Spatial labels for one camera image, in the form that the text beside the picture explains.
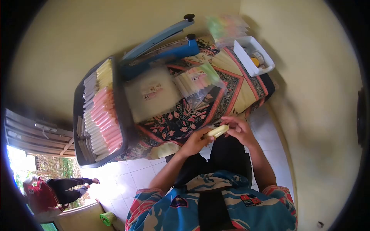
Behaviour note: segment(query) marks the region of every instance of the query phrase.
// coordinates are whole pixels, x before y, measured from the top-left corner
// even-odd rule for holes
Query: cream wall
[[[93,203],[64,211],[54,222],[60,231],[114,231],[113,226],[106,226],[100,220],[101,213],[105,213],[101,204]]]
[[[195,24],[170,41],[205,35],[204,16],[239,9],[240,0],[49,0],[16,53],[10,92],[51,122],[71,123],[74,90],[96,63],[130,50],[185,14],[195,14]]]
[[[320,0],[242,0],[240,14],[276,64],[271,104],[296,178],[298,230],[327,230],[356,179],[359,66],[343,28]]]

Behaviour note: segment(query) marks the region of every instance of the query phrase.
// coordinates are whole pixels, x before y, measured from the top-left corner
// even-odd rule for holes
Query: green bucket
[[[111,226],[112,222],[115,221],[117,218],[115,217],[114,213],[107,212],[100,214],[100,220],[106,225]]]

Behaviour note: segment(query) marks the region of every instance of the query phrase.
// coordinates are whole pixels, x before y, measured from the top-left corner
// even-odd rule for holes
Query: blue sealer handle
[[[168,39],[169,37],[182,32],[182,30],[192,24],[194,24],[194,14],[187,14],[184,16],[184,20],[181,22],[178,22],[158,34],[154,35],[153,37],[149,38],[144,43],[138,45],[134,49],[130,50],[125,56],[123,56],[122,61],[130,61],[134,60],[136,57],[140,56],[141,54],[145,53],[150,48],[154,47],[158,43],[161,43],[162,41]]]

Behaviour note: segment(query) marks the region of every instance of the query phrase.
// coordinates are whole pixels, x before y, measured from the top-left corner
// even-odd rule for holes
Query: black strap
[[[198,201],[198,220],[201,231],[232,230],[229,212],[221,191],[202,192]]]

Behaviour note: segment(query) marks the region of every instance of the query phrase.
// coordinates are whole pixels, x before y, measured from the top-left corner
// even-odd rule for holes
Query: yellow ice pop
[[[213,129],[212,131],[208,132],[207,134],[205,134],[203,136],[203,138],[213,136],[215,139],[217,139],[219,136],[221,136],[222,134],[224,134],[228,130],[229,130],[229,126],[224,124],[224,125],[219,126],[218,128]]]

